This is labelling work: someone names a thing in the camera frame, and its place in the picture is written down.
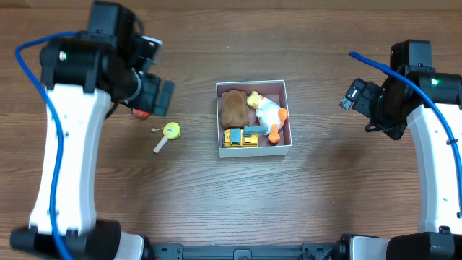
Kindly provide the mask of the brown plush bear toy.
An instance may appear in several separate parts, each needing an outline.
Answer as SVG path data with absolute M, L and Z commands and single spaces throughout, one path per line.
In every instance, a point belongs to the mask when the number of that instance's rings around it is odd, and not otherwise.
M 250 123 L 247 95 L 244 91 L 230 90 L 222 93 L 220 123 L 224 129 L 244 128 Z

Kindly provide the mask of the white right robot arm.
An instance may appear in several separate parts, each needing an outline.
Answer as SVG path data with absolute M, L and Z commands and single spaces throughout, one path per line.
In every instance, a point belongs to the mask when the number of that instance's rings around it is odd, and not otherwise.
M 387 78 L 356 78 L 339 105 L 368 118 L 365 131 L 399 140 L 411 132 L 417 156 L 420 210 L 417 233 L 393 238 L 344 234 L 325 259 L 461 258 L 461 76 L 438 73 L 426 40 L 391 47 L 388 65 L 349 55 Z

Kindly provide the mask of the red grey toy ball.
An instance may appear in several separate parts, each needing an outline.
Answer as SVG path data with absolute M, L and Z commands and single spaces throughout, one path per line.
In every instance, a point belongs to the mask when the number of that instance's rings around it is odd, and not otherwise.
M 150 113 L 143 110 L 133 109 L 132 112 L 136 118 L 141 120 L 146 120 L 151 116 Z

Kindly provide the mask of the white plush duck toy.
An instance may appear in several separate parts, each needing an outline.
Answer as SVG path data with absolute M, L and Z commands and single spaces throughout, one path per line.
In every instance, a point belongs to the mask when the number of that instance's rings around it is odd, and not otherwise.
M 260 95 L 256 91 L 252 91 L 250 96 L 247 97 L 247 105 L 254 108 L 260 126 L 267 128 L 265 135 L 268 137 L 268 140 L 272 144 L 277 144 L 281 139 L 279 130 L 285 125 L 285 121 L 288 119 L 287 109 L 282 108 L 274 101 Z

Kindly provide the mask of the yellow toy excavator truck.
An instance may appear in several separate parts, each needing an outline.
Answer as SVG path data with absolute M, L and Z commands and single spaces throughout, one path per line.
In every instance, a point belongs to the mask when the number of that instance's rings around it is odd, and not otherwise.
M 268 128 L 265 126 L 245 126 L 243 129 L 231 128 L 223 134 L 223 147 L 257 147 L 259 136 L 265 134 Z

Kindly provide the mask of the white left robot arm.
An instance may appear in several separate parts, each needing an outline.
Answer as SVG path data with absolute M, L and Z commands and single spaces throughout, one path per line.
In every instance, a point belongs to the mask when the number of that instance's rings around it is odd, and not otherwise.
M 153 259 L 143 235 L 100 220 L 95 169 L 105 121 L 119 105 L 164 116 L 175 85 L 149 72 L 162 42 L 115 2 L 96 1 L 85 30 L 38 39 L 41 75 L 30 81 L 45 102 L 47 132 L 38 197 L 10 246 L 47 259 Z

